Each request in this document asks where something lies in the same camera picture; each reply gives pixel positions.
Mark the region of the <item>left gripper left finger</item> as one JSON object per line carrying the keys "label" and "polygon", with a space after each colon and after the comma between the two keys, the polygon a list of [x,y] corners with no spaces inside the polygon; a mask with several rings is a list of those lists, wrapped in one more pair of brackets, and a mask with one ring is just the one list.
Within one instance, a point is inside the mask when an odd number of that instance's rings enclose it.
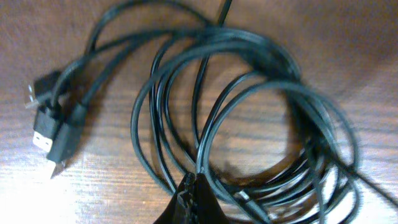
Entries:
{"label": "left gripper left finger", "polygon": [[192,224],[195,223],[194,207],[195,175],[187,173],[172,196],[164,212],[154,224]]}

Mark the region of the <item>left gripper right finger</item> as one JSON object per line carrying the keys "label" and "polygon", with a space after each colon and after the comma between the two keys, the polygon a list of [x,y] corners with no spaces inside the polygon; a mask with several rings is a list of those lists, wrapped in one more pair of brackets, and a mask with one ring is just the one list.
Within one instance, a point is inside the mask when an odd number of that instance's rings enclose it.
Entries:
{"label": "left gripper right finger", "polygon": [[197,174],[195,181],[196,215],[199,224],[229,224],[204,174]]}

